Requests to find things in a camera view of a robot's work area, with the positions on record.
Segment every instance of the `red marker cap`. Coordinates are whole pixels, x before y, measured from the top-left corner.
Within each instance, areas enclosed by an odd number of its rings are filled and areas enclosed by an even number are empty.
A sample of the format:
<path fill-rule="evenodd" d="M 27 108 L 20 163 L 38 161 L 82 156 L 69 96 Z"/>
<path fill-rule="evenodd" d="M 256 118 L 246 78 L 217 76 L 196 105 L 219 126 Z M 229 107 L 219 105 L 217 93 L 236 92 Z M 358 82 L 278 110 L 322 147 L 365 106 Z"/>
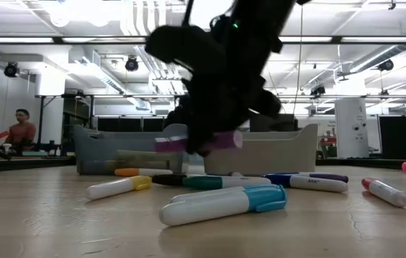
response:
<path fill-rule="evenodd" d="M 363 178 L 362 179 L 362 185 L 365 188 L 365 190 L 369 190 L 369 185 L 371 184 L 371 182 L 373 182 L 374 178 Z"/>

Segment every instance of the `purple marker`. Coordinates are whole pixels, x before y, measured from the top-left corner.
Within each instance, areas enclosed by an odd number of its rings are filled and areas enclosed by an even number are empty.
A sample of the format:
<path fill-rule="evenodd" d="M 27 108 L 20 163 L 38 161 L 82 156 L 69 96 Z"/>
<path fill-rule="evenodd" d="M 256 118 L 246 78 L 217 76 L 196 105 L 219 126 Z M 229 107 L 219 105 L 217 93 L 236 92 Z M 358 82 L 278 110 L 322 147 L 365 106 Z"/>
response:
<path fill-rule="evenodd" d="M 243 134 L 238 131 L 220 132 L 215 134 L 214 141 L 207 142 L 201 151 L 220 150 L 226 148 L 242 148 Z M 156 138 L 155 151 L 162 152 L 185 152 L 187 136 L 173 136 L 169 138 Z"/>
<path fill-rule="evenodd" d="M 343 181 L 345 183 L 349 182 L 349 178 L 347 176 L 330 174 L 330 173 L 299 173 L 299 172 L 290 172 L 290 173 L 276 173 L 277 175 L 297 175 L 297 176 L 308 176 L 311 178 L 323 178 L 323 179 L 330 179 L 330 180 L 338 180 Z"/>

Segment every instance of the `wooden table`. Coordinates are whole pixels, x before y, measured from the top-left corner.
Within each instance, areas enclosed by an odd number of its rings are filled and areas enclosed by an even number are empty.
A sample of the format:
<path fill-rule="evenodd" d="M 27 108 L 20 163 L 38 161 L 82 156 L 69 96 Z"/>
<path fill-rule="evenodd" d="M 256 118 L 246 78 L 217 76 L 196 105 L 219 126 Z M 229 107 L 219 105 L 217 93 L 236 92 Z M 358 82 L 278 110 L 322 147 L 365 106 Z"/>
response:
<path fill-rule="evenodd" d="M 406 209 L 362 193 L 373 176 L 406 191 L 406 174 L 318 167 L 346 174 L 346 194 L 290 189 L 285 210 L 166 228 L 158 211 L 183 188 L 153 186 L 87 202 L 115 179 L 75 167 L 0 172 L 0 258 L 406 257 Z"/>

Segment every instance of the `orange shirt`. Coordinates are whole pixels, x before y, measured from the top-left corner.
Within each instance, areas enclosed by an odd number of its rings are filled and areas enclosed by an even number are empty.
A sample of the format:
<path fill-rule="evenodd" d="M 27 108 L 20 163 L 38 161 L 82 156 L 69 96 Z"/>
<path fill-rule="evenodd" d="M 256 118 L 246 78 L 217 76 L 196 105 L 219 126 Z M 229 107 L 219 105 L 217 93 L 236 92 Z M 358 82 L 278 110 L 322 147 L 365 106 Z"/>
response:
<path fill-rule="evenodd" d="M 34 140 L 34 136 L 36 135 L 36 127 L 28 122 L 24 124 L 16 124 L 10 127 L 9 130 L 10 134 L 6 140 L 6 143 L 19 143 L 23 139 L 27 140 Z"/>

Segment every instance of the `person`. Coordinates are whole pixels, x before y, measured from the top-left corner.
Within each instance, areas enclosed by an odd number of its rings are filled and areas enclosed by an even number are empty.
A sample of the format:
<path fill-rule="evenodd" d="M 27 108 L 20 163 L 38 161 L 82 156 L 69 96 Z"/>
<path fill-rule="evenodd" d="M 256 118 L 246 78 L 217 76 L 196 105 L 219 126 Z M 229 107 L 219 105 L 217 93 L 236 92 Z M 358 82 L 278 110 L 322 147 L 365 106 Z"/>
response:
<path fill-rule="evenodd" d="M 17 151 L 30 151 L 32 141 L 36 135 L 36 127 L 28 121 L 29 112 L 25 109 L 18 109 L 15 112 L 18 123 L 9 129 L 9 137 L 5 143 L 10 143 Z"/>

